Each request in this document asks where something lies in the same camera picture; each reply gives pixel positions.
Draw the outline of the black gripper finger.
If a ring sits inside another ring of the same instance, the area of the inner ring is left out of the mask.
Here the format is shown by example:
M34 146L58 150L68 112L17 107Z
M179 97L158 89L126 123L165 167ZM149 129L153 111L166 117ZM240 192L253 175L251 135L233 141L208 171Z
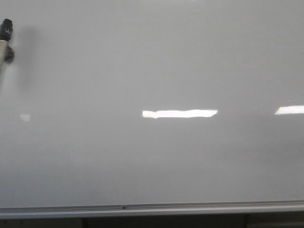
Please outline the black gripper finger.
M4 56L4 62L10 63L14 60L14 57L15 57L14 50L10 46L7 46Z

